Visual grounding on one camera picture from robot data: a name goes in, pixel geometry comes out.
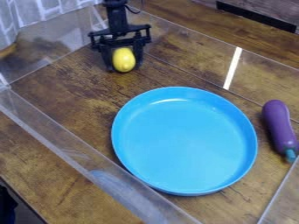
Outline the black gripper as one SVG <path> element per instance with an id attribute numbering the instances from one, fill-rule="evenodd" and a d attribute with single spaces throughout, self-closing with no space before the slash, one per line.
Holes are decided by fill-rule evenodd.
<path id="1" fill-rule="evenodd" d="M 113 32 L 107 28 L 89 33 L 91 48 L 101 50 L 102 58 L 110 72 L 115 71 L 111 48 L 133 46 L 135 69 L 142 66 L 145 46 L 153 42 L 150 29 L 150 24 L 131 24 L 123 31 Z"/>

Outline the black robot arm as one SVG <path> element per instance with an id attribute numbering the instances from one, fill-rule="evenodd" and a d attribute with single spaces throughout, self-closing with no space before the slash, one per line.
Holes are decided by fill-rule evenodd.
<path id="1" fill-rule="evenodd" d="M 131 46 L 138 69 L 143 65 L 145 46 L 153 42 L 151 25 L 127 22 L 127 11 L 137 14 L 127 6 L 127 0 L 105 0 L 103 5 L 107 8 L 109 26 L 89 33 L 91 48 L 101 52 L 107 70 L 113 72 L 117 70 L 113 64 L 113 51 L 119 47 Z"/>

